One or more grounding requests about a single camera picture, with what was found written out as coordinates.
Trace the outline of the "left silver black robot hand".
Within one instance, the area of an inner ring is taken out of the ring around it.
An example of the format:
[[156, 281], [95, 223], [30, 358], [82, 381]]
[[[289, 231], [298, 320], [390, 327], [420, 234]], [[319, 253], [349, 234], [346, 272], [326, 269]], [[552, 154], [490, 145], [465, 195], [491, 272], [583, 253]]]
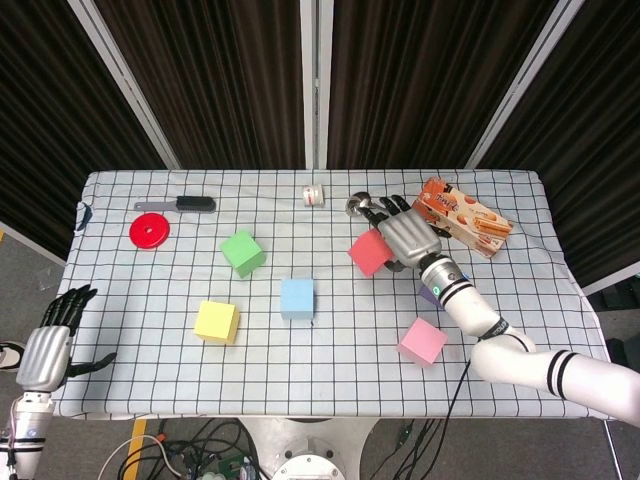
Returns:
[[110, 352], [102, 359], [74, 364], [71, 347], [84, 309], [97, 294], [90, 284], [72, 288], [47, 307], [40, 326], [30, 334], [16, 382], [24, 392], [52, 393], [69, 378], [100, 371], [116, 359]]

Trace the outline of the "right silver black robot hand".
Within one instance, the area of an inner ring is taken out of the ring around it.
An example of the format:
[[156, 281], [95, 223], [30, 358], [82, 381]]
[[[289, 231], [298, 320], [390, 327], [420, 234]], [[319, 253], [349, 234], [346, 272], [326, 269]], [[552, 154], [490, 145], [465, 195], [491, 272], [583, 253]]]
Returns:
[[417, 269], [426, 257], [442, 253], [437, 233], [404, 197], [394, 194], [381, 197], [380, 202], [383, 208], [369, 202], [358, 205], [356, 210], [380, 233], [391, 250], [392, 258], [384, 262], [388, 270]]

